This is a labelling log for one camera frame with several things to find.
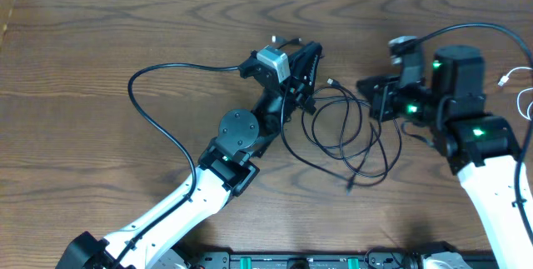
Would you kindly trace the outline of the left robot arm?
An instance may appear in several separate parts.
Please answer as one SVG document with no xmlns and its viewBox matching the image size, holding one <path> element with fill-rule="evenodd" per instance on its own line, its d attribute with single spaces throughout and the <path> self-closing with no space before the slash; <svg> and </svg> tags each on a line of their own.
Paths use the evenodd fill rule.
<svg viewBox="0 0 533 269">
<path fill-rule="evenodd" d="M 226 113 L 218 134 L 190 176 L 174 192 L 122 229 L 98 240 L 84 232 L 62 254 L 60 268 L 151 268 L 194 226 L 240 196 L 258 174 L 251 159 L 261 157 L 280 135 L 283 123 L 300 108 L 314 113 L 316 70 L 322 57 L 318 42 L 292 39 L 296 52 L 266 46 L 237 66 L 241 77 L 253 77 L 263 92 L 252 110 Z"/>
</svg>

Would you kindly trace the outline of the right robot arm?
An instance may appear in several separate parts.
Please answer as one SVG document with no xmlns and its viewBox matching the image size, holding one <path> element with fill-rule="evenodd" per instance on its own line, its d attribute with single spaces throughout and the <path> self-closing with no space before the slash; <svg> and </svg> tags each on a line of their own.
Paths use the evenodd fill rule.
<svg viewBox="0 0 533 269">
<path fill-rule="evenodd" d="M 485 61 L 476 47 L 438 49 L 425 85 L 421 47 L 401 53 L 401 73 L 357 82 L 385 122 L 403 117 L 428 127 L 435 148 L 471 199 L 500 268 L 532 266 L 532 191 L 508 121 L 485 110 Z"/>
</svg>

